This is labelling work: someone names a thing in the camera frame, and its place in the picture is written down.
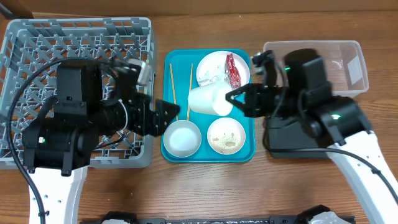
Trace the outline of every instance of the table surface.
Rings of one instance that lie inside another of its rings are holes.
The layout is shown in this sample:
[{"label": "table surface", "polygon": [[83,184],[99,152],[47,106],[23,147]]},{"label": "table surface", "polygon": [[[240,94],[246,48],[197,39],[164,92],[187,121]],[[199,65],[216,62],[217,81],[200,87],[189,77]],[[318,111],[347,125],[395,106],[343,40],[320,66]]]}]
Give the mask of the table surface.
[{"label": "table surface", "polygon": [[[392,172],[398,175],[398,13],[320,12],[220,16],[151,17],[159,42],[155,97],[162,98],[165,56],[173,49],[240,48],[252,55],[276,40],[357,40],[368,68],[370,89],[357,101],[373,123]],[[0,26],[3,36],[7,21]],[[79,220],[108,211],[139,218],[256,218],[295,215],[324,204],[368,223],[336,166],[327,160],[273,159],[261,144],[244,164],[171,164],[155,139],[145,169],[89,169]],[[28,187],[16,170],[0,170],[1,223],[27,223]]]}]

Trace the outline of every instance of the wooden chopstick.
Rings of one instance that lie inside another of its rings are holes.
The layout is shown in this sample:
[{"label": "wooden chopstick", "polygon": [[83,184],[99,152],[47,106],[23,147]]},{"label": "wooden chopstick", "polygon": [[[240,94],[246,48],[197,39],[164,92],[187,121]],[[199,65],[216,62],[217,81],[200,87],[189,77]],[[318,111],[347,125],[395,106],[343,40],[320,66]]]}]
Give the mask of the wooden chopstick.
[{"label": "wooden chopstick", "polygon": [[177,104],[177,101],[175,100],[175,90],[174,90],[174,77],[173,77],[173,68],[172,68],[172,64],[170,63],[170,74],[172,77],[172,88],[173,88],[173,98],[174,98],[174,104]]},{"label": "wooden chopstick", "polygon": [[[191,79],[189,81],[189,91],[192,89],[192,72],[193,72],[193,63],[191,64]],[[189,112],[191,112],[189,105],[188,105],[188,111],[187,111],[187,121],[189,121]]]}]

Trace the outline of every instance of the red object on plate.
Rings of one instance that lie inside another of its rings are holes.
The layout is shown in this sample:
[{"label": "red object on plate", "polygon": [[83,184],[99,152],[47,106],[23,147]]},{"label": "red object on plate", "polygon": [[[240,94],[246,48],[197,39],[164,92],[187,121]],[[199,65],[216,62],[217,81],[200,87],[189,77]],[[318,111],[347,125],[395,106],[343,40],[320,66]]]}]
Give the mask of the red object on plate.
[{"label": "red object on plate", "polygon": [[233,89],[241,87],[241,76],[238,69],[235,67],[235,61],[232,53],[226,56],[225,74],[229,77],[229,84]]}]

